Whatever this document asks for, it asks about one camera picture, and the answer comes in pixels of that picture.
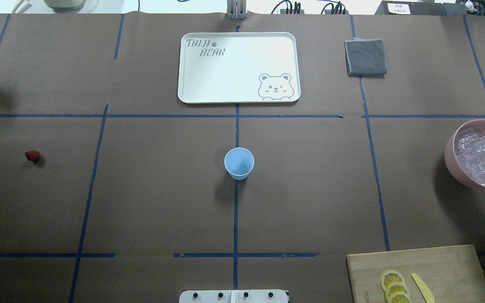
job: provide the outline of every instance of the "wooden cutting board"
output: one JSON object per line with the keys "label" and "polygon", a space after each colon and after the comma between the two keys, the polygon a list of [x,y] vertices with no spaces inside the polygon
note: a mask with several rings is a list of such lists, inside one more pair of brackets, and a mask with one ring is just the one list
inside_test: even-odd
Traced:
{"label": "wooden cutting board", "polygon": [[385,303],[381,274],[400,272],[412,303],[424,297],[411,277],[416,273],[433,293],[436,303],[485,303],[484,272],[473,245],[433,247],[348,255],[354,303]]}

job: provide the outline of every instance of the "cable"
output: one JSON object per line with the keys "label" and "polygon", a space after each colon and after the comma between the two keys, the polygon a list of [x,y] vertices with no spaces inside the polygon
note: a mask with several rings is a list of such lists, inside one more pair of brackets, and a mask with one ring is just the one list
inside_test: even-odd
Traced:
{"label": "cable", "polygon": [[93,7],[91,9],[89,9],[86,13],[91,13],[92,11],[94,11],[95,8],[99,5],[99,2],[100,2],[100,0],[96,0],[95,5],[93,5]]}
{"label": "cable", "polygon": [[16,5],[14,6],[14,8],[12,9],[12,12],[11,13],[15,13],[18,8],[21,6],[21,4],[24,2],[24,0],[20,0],[16,3]]}
{"label": "cable", "polygon": [[295,2],[295,13],[300,14],[301,13],[301,3]]}
{"label": "cable", "polygon": [[332,2],[329,2],[329,3],[325,4],[325,6],[323,6],[323,9],[321,10],[320,15],[323,15],[325,8],[327,8],[327,6],[329,6],[329,5],[332,6],[332,8],[330,9],[330,12],[332,13],[332,11],[334,10],[334,4]]}
{"label": "cable", "polygon": [[323,7],[323,10],[321,11],[321,14],[323,14],[323,12],[325,11],[326,7],[329,5],[329,4],[332,4],[332,3],[335,3],[336,4],[336,8],[334,7],[334,5],[332,5],[332,8],[330,10],[330,13],[331,15],[345,15],[345,5],[343,5],[341,3],[341,1],[331,1],[331,0],[318,0],[318,1],[326,1],[326,2],[329,2],[327,3],[324,7]]}
{"label": "cable", "polygon": [[25,2],[25,5],[23,8],[20,8],[19,11],[17,11],[16,13],[25,13],[25,11],[29,10],[29,8],[32,6],[31,3],[29,2]]}
{"label": "cable", "polygon": [[271,15],[274,14],[274,11],[278,8],[278,6],[280,6],[284,2],[285,2],[285,6],[286,6],[285,13],[288,13],[290,10],[293,10],[293,4],[291,3],[291,1],[289,1],[289,0],[281,0],[280,2],[278,2],[277,6],[275,6],[273,8],[273,11],[271,12]]}

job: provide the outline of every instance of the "plastic knife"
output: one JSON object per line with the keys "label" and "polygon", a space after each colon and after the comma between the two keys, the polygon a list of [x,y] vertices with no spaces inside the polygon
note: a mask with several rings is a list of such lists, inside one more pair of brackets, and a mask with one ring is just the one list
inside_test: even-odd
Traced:
{"label": "plastic knife", "polygon": [[412,278],[416,285],[418,286],[418,289],[422,293],[422,296],[424,297],[424,300],[426,303],[435,303],[435,298],[433,297],[433,294],[431,291],[429,291],[428,286],[424,283],[424,281],[415,273],[413,273]]}

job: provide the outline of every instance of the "folded cloth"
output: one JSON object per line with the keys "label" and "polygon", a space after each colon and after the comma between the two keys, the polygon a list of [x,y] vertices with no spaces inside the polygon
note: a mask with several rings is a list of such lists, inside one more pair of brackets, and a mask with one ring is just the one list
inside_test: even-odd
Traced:
{"label": "folded cloth", "polygon": [[349,75],[386,74],[385,46],[382,39],[346,40],[345,60]]}

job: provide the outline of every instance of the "lemon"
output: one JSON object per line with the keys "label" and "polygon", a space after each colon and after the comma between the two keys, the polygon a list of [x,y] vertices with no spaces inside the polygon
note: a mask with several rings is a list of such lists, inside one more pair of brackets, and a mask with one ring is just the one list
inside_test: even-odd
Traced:
{"label": "lemon", "polygon": [[404,292],[395,292],[390,296],[387,302],[388,303],[411,303],[411,300],[408,294]]}
{"label": "lemon", "polygon": [[386,271],[381,275],[381,288],[383,288],[383,291],[386,291],[389,285],[394,282],[405,284],[404,276],[395,270]]}
{"label": "lemon", "polygon": [[408,287],[403,283],[403,282],[394,282],[389,284],[389,287],[387,287],[385,291],[385,297],[388,300],[394,293],[397,292],[403,292],[409,295],[409,289]]}

